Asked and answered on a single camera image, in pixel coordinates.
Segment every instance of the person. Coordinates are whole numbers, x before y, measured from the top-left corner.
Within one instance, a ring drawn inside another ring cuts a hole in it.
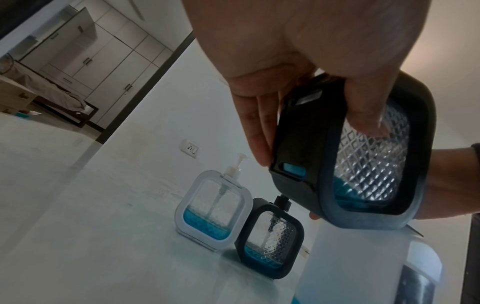
[[[268,166],[280,100],[317,69],[345,78],[352,127],[369,136],[389,133],[381,121],[386,100],[423,29],[430,0],[183,0],[183,5],[198,43],[229,84],[252,153]],[[479,157],[474,148],[433,150],[416,218],[480,212]]]

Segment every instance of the black soap dispenser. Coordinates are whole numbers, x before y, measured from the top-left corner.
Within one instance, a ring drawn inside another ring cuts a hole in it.
[[[393,230],[417,213],[435,134],[433,97],[401,72],[388,97],[385,137],[346,120],[345,80],[319,75],[283,101],[270,173],[277,189],[340,228]]]
[[[235,242],[240,261],[272,279],[292,269],[304,241],[304,227],[289,215],[291,202],[281,195],[270,203],[253,199],[253,208]]]

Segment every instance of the wall socket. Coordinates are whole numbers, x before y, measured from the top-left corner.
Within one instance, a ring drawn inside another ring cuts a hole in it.
[[[188,154],[189,156],[193,157],[193,158],[197,158],[197,155],[199,153],[199,147],[195,144],[193,144],[191,141],[189,140],[184,140],[180,146],[180,150],[185,153],[185,154]]]

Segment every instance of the human hand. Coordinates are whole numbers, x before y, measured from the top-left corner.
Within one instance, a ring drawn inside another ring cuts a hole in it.
[[[183,0],[202,49],[228,82],[246,138],[271,163],[280,100],[318,67],[344,77],[347,119],[369,136],[430,0]]]

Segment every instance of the bottle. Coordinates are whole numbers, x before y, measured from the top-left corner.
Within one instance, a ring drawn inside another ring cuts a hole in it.
[[[356,230],[321,220],[292,304],[431,304],[442,277],[439,256],[409,226]]]
[[[283,278],[290,272],[304,241],[302,224],[288,214],[291,204],[284,195],[273,204],[255,198],[235,242],[240,261],[272,279]]]
[[[211,250],[233,245],[253,206],[250,191],[237,182],[245,159],[239,154],[224,174],[210,170],[196,178],[175,211],[178,232]]]
[[[383,137],[353,129],[345,80],[319,75],[283,101],[270,166],[280,193],[341,228],[400,229],[424,196],[436,111],[428,88],[400,73]]]

